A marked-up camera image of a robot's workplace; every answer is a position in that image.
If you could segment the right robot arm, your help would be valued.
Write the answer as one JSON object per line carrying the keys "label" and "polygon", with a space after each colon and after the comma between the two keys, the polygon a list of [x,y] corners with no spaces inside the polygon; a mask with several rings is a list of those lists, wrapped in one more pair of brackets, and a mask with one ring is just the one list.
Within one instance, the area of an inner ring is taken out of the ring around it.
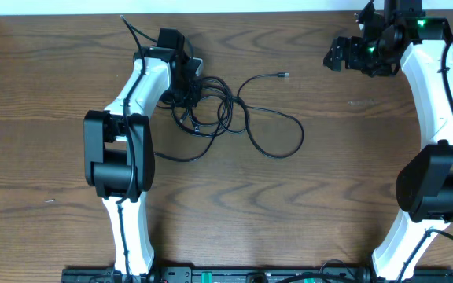
{"label": "right robot arm", "polygon": [[355,15],[360,36],[337,37],[323,64],[369,77],[403,73],[421,135],[419,153],[396,179],[399,210],[389,232],[355,274],[357,282],[442,282],[440,270],[417,270],[437,236],[453,223],[453,29],[420,1],[368,2]]}

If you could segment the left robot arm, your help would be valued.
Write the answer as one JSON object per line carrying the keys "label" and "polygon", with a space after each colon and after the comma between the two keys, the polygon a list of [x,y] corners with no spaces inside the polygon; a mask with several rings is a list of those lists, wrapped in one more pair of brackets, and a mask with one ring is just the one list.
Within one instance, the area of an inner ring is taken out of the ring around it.
{"label": "left robot arm", "polygon": [[185,44],[178,30],[161,29],[155,45],[138,47],[117,98],[83,120],[85,178],[109,214],[115,282],[157,279],[145,204],[155,175],[149,121],[159,102],[191,108],[201,99],[203,61],[188,55]]}

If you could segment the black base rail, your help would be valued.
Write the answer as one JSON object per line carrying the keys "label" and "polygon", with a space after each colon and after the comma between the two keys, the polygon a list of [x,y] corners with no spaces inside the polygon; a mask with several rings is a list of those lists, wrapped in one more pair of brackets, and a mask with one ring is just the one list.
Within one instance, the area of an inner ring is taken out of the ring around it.
{"label": "black base rail", "polygon": [[[375,278],[373,272],[366,267],[345,267],[338,263],[311,269],[212,269],[192,266],[160,266],[154,267],[149,275],[136,276],[131,271],[132,280],[127,282],[163,282],[163,283],[248,283],[248,282],[280,282],[291,279],[291,282],[396,282],[384,278]],[[64,269],[62,283],[73,282],[125,282],[125,275],[113,268],[106,269]],[[421,269],[414,272],[413,277],[401,282],[439,282],[453,283],[453,270]]]}

